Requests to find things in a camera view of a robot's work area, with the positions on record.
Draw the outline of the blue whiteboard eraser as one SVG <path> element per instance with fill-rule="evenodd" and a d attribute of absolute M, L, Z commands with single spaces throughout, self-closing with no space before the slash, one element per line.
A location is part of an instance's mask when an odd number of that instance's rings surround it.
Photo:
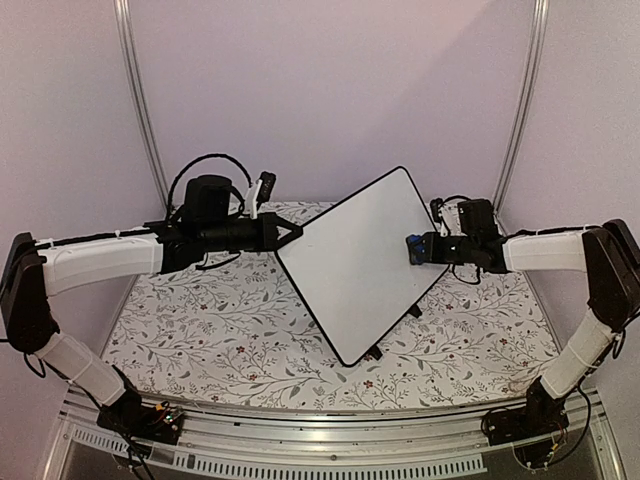
<path fill-rule="evenodd" d="M 405 239 L 411 265 L 425 263 L 425 247 L 421 235 L 411 234 Z"/>

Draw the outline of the white whiteboard black frame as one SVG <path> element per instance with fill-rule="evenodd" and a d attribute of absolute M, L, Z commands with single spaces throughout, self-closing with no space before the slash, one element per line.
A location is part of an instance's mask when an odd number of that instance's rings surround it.
<path fill-rule="evenodd" d="M 431 232 L 428 207 L 397 166 L 303 226 L 276 258 L 329 347 L 356 365 L 442 278 L 414 266 L 406 239 Z"/>

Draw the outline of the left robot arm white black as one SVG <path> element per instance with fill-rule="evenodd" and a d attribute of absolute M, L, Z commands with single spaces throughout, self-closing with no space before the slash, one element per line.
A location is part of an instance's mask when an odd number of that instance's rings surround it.
<path fill-rule="evenodd" d="M 66 239 L 17 234 L 1 277 L 6 342 L 88 393 L 126 433 L 141 433 L 149 415 L 135 386 L 65 331 L 55 307 L 69 306 L 82 293 L 96 293 L 102 284 L 205 269 L 211 253 L 279 250 L 298 239 L 303 228 L 261 211 L 274 182 L 265 172 L 240 193 L 228 178 L 202 175 L 187 183 L 179 207 L 169 207 L 163 219 L 140 227 Z"/>

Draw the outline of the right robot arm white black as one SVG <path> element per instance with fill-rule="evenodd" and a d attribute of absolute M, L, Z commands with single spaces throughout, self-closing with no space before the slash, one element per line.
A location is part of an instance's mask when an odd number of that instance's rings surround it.
<path fill-rule="evenodd" d="M 433 229 L 406 239 L 413 265 L 471 266 L 478 273 L 524 275 L 562 343 L 530 392 L 517 427 L 537 436 L 552 424 L 558 401 L 608 357 L 621 354 L 629 326 L 639 318 L 639 246 L 621 219 L 507 233 L 487 199 L 432 200 Z"/>

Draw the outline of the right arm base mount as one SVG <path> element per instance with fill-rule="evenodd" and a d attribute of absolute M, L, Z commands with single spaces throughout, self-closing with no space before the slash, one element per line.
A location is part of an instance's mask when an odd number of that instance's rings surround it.
<path fill-rule="evenodd" d="M 528 397 L 523 407 L 490 409 L 481 420 L 481 432 L 491 446 L 524 441 L 515 459 L 525 468 L 547 468 L 567 439 L 569 420 L 564 400 Z"/>

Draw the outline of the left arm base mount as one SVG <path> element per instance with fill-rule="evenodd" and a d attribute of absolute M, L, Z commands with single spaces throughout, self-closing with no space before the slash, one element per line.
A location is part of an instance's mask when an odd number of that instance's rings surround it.
<path fill-rule="evenodd" d="M 176 445 L 184 420 L 184 410 L 166 401 L 148 406 L 137 400 L 119 400 L 100 409 L 97 425 L 127 437 Z"/>

